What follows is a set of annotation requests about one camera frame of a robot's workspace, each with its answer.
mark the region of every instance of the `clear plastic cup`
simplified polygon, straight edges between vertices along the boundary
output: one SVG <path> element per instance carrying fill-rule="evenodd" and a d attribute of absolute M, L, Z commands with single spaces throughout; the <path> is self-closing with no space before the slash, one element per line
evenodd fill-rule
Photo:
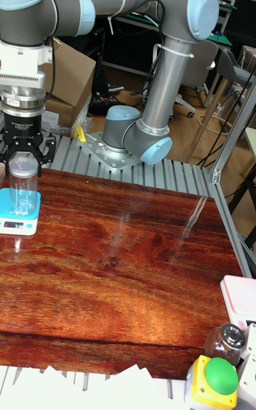
<path fill-rule="evenodd" d="M 12 212 L 29 215 L 36 210 L 38 163 L 34 157 L 19 155 L 9 162 Z"/>

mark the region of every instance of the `metal base plate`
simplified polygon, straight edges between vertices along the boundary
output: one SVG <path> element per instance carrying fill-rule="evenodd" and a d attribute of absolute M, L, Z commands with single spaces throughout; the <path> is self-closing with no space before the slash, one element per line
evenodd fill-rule
<path fill-rule="evenodd" d="M 112 147 L 107 146 L 102 141 L 102 132 L 86 135 L 86 138 L 87 142 L 79 142 L 79 145 L 93 155 L 109 171 L 117 172 L 141 163 L 138 157 L 131 154 L 131 152 L 125 149 L 116 152 Z"/>

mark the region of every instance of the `yellow cable holder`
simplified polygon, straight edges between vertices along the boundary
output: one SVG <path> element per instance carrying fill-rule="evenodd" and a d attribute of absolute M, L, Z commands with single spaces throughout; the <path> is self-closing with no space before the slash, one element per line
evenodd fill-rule
<path fill-rule="evenodd" d="M 81 142 L 86 142 L 85 134 L 82 125 L 78 124 L 75 128 L 74 138 L 78 138 Z"/>

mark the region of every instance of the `metal pole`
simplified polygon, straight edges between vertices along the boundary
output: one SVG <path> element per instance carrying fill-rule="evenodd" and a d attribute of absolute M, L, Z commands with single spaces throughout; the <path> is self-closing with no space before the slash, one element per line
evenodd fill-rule
<path fill-rule="evenodd" d="M 213 178 L 215 184 L 220 183 L 220 175 L 225 163 L 227 162 L 231 152 L 235 147 L 239 136 L 241 135 L 243 128 L 250 117 L 256 102 L 256 79 L 254 80 L 252 87 L 250 88 L 247 97 L 238 113 L 238 116 L 234 122 L 234 125 L 229 132 L 224 145 L 215 161 L 215 164 L 210 169 L 210 176 Z"/>

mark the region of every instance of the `wooden table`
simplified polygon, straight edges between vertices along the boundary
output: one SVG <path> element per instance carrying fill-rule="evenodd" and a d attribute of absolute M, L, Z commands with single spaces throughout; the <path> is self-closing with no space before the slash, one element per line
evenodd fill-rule
<path fill-rule="evenodd" d="M 214 200 L 47 169 L 39 191 L 37 233 L 0 236 L 0 364 L 184 379 L 241 275 Z"/>

